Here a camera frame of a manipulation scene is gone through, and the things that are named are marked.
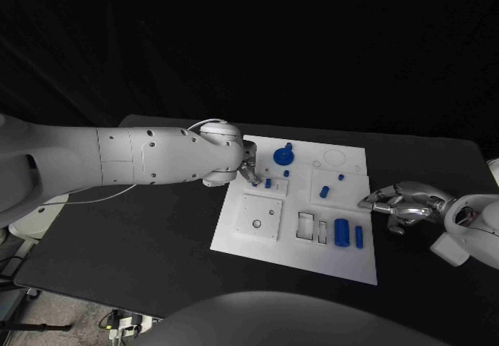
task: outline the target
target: robotic hand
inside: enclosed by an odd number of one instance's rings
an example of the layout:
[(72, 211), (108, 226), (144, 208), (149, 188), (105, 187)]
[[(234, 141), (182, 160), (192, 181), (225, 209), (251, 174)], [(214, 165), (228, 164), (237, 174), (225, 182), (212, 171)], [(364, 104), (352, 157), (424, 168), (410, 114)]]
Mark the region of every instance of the robotic hand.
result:
[(421, 220), (443, 223), (447, 232), (431, 251), (454, 266), (472, 255), (499, 269), (499, 195), (457, 199), (420, 182), (400, 182), (371, 193), (359, 207), (390, 214), (388, 230), (400, 235), (400, 225), (413, 226)]
[[(255, 144), (206, 120), (183, 128), (68, 128), (0, 114), (0, 228), (51, 198), (104, 185), (253, 184)], [(199, 134), (191, 129), (203, 125)]]

